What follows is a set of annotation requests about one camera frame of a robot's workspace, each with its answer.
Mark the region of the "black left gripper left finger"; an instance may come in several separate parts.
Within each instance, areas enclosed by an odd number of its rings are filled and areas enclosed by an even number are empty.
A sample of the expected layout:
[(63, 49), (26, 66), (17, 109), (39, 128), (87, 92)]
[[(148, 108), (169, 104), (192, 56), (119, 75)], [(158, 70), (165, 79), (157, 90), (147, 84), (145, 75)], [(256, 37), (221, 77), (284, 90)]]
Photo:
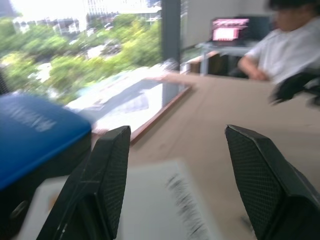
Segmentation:
[(126, 189), (131, 128), (106, 132), (67, 178), (36, 240), (115, 240)]

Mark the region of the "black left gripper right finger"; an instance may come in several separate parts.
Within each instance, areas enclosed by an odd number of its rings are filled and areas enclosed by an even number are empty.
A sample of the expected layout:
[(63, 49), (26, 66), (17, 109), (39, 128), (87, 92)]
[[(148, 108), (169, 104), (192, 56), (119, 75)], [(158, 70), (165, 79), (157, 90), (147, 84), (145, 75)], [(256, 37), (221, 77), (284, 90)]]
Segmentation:
[(257, 240), (320, 240), (320, 193), (268, 137), (227, 125), (235, 182)]

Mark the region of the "person in white shirt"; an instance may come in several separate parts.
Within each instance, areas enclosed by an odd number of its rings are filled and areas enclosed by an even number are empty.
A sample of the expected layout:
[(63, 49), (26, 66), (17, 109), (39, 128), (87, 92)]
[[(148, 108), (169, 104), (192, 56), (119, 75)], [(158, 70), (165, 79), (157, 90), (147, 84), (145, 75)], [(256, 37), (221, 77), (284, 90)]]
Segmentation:
[(279, 84), (305, 69), (320, 69), (320, 0), (268, 0), (275, 29), (237, 66), (249, 79)]

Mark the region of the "cartoon picture board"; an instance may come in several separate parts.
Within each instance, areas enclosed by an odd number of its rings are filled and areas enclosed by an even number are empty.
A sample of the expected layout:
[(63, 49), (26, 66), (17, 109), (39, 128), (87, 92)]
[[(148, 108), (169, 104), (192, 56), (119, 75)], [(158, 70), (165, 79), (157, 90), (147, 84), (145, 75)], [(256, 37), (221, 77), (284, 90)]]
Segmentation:
[[(15, 240), (36, 240), (69, 176), (36, 189)], [(127, 168), (115, 240), (223, 240), (180, 160)]]

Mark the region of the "grey desk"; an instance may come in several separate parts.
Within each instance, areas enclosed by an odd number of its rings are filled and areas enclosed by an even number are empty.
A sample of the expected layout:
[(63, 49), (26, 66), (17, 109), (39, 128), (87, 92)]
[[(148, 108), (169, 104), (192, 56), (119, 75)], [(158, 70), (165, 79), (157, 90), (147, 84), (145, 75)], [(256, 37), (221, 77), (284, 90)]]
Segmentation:
[(202, 62), (200, 64), (200, 75), (209, 74), (209, 53), (215, 52), (220, 56), (228, 56), (228, 68), (234, 69), (237, 63), (237, 58), (244, 56), (250, 49), (258, 44), (257, 41), (249, 41), (241, 46), (217, 46), (213, 42), (202, 42), (195, 47), (201, 50)]

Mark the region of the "blue and black case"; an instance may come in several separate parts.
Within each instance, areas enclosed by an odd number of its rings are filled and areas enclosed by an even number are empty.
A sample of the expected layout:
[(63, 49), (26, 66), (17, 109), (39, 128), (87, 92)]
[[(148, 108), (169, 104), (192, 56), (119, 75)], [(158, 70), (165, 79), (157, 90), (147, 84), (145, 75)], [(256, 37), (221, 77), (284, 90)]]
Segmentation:
[(84, 117), (35, 95), (0, 96), (0, 240), (20, 231), (38, 186), (71, 174), (91, 146)]

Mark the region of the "screen with pink picture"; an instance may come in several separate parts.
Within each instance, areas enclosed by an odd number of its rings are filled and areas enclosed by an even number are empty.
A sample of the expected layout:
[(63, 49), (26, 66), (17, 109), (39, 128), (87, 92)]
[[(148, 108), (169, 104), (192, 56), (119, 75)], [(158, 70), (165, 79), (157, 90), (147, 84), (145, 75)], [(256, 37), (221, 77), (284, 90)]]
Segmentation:
[(248, 38), (250, 19), (248, 17), (214, 18), (211, 21), (211, 41), (237, 43)]

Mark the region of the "wood-framed dark panel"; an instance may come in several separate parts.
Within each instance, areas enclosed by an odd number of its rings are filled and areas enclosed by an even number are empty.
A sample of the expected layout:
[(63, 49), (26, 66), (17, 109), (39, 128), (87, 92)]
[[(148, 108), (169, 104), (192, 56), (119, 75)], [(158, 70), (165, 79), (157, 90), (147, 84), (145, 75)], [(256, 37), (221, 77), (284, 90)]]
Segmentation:
[(130, 126), (134, 142), (192, 88), (191, 83), (179, 80), (125, 72), (82, 88), (66, 107), (88, 119), (95, 136)]

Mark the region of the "dark window pillar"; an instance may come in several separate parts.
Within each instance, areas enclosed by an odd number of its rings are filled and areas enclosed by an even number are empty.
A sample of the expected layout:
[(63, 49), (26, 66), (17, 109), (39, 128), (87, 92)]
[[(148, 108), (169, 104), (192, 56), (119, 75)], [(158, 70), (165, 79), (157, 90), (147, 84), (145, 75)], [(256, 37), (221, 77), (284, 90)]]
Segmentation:
[(181, 64), (181, 0), (161, 0), (161, 55), (170, 60), (173, 70)]

